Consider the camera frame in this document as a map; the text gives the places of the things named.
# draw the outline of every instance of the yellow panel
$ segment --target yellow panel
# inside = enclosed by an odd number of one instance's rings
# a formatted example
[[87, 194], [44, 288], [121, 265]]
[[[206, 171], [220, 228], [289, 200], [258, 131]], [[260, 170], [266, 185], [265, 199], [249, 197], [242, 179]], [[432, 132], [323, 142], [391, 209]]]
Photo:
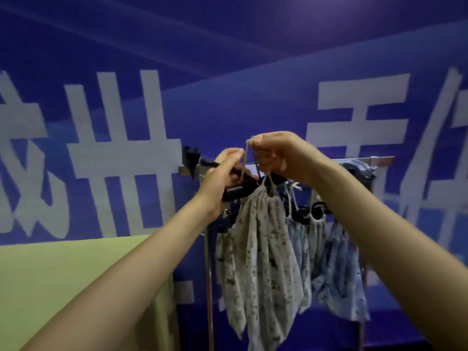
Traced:
[[[17, 351], [55, 313], [147, 235], [0, 247], [0, 351]], [[166, 284], [143, 319], [151, 318], [155, 336], [135, 331], [126, 350], [177, 348], [172, 283]], [[140, 321], [138, 327], [146, 330]]]

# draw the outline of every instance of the wall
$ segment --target wall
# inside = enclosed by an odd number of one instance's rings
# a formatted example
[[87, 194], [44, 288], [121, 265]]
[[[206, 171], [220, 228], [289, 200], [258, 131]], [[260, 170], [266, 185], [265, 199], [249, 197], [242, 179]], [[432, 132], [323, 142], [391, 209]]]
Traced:
[[[148, 233], [196, 190], [182, 144], [291, 130], [395, 156], [376, 194], [466, 263], [467, 18], [466, 0], [0, 0], [0, 244]], [[206, 345], [202, 256], [174, 274], [183, 348]], [[369, 344], [419, 337], [376, 275], [368, 298]], [[354, 331], [320, 309], [293, 328], [303, 348]]]

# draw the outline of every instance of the metal pole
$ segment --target metal pole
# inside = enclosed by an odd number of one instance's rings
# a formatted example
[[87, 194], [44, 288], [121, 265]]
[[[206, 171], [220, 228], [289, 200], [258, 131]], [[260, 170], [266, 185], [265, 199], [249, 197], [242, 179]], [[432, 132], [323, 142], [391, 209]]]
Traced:
[[[203, 181], [203, 175], [200, 175], [200, 184]], [[203, 241], [205, 246], [205, 278], [206, 278], [206, 303], [208, 315], [208, 343], [209, 351], [214, 351], [214, 330], [213, 330], [213, 288], [211, 276], [211, 256], [210, 239], [208, 237], [208, 227], [203, 232]]]

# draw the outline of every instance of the clothing rack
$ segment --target clothing rack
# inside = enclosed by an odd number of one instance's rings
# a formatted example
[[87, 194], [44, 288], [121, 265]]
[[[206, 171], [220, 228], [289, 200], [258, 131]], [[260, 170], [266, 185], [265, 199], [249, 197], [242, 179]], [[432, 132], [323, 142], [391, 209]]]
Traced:
[[[379, 167], [389, 167], [393, 164], [394, 156], [369, 156], [365, 158], [355, 158], [367, 165], [371, 166], [372, 169], [376, 170]], [[345, 162], [351, 158], [346, 159], [333, 159], [334, 161], [340, 163]], [[195, 168], [195, 174], [199, 176], [200, 184], [203, 181], [207, 167], [197, 165]], [[180, 176], [190, 176], [190, 171], [185, 166], [179, 166], [179, 175]], [[202, 231], [202, 236], [204, 237], [204, 249], [205, 249], [205, 279], [206, 279], [206, 301], [207, 301], [207, 316], [208, 316], [208, 343], [209, 351], [214, 351], [214, 327], [213, 327], [213, 277], [212, 277], [212, 267], [211, 267], [211, 257], [210, 257], [210, 240], [208, 239], [208, 227]], [[362, 283], [364, 286], [364, 291], [367, 288], [367, 270], [368, 263], [360, 257], [360, 267], [361, 267], [361, 276]], [[365, 322], [360, 323], [359, 325], [359, 336], [358, 336], [358, 350], [364, 351], [364, 341], [366, 336], [366, 324]]]

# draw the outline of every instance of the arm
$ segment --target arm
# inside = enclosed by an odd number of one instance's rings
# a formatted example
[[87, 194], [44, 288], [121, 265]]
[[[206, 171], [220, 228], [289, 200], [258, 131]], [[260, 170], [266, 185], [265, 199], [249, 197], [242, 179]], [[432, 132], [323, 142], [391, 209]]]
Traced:
[[167, 224], [98, 277], [22, 348], [23, 351], [103, 351], [117, 348], [202, 229], [221, 210], [231, 168], [242, 149], [225, 150], [196, 196]]
[[468, 269], [293, 133], [259, 135], [260, 169], [317, 190], [413, 323], [434, 346], [468, 344]]

